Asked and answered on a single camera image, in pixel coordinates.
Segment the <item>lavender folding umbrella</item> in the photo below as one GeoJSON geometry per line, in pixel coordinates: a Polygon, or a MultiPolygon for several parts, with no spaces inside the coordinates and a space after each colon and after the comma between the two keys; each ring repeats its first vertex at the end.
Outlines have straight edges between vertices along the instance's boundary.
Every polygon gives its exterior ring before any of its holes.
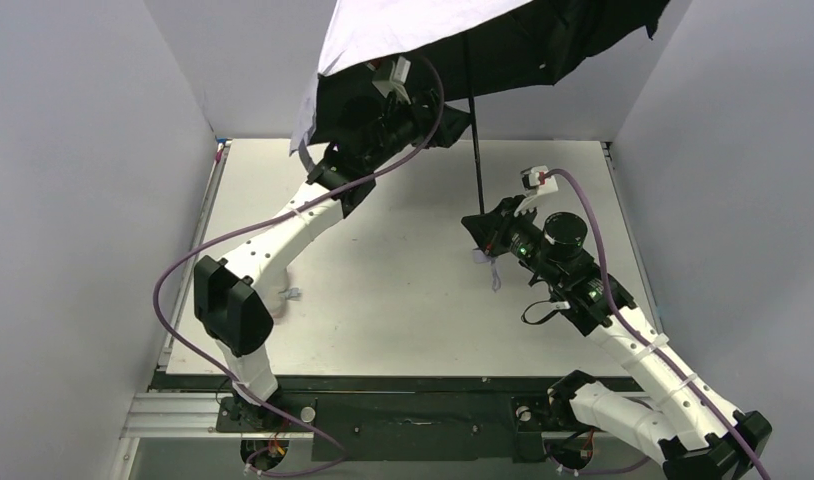
{"type": "Polygon", "coordinates": [[[653,35],[663,1],[339,1],[302,98],[289,150],[307,174],[345,104],[384,98],[372,85],[383,61],[412,63],[410,98],[436,90],[455,102],[558,83],[629,34],[653,35]]]}

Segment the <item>pink umbrella case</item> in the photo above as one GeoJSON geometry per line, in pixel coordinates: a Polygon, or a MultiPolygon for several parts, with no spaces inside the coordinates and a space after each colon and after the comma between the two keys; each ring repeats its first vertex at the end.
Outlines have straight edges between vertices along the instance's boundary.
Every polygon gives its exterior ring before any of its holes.
{"type": "Polygon", "coordinates": [[[287,315],[291,302],[302,298],[303,290],[293,283],[292,271],[287,268],[268,286],[264,300],[272,319],[279,323],[287,315]]]}

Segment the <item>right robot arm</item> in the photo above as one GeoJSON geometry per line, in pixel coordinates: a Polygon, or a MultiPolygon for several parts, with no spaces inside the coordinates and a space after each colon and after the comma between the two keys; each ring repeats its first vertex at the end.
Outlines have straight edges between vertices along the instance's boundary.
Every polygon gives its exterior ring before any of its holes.
{"type": "Polygon", "coordinates": [[[586,251],[581,217],[558,212],[538,227],[534,211],[519,212],[524,200],[507,197],[461,223],[478,252],[491,259],[511,254],[532,284],[546,284],[553,312],[607,353],[653,402],[646,407],[576,370],[549,388],[553,416],[610,433],[669,479],[740,479],[755,468],[772,433],[769,421],[758,411],[742,412],[680,359],[630,293],[586,251]]]}

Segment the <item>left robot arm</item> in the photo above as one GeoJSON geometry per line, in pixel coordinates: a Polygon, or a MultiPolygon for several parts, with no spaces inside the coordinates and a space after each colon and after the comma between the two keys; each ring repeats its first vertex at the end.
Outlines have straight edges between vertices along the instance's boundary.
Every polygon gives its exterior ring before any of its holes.
{"type": "Polygon", "coordinates": [[[355,98],[343,107],[305,182],[279,211],[280,222],[194,267],[194,315],[216,341],[236,395],[258,406],[279,389],[266,349],[274,319],[267,297],[288,287],[288,266],[371,193],[374,173],[406,147],[448,148],[470,126],[468,112],[433,90],[407,103],[355,98]]]}

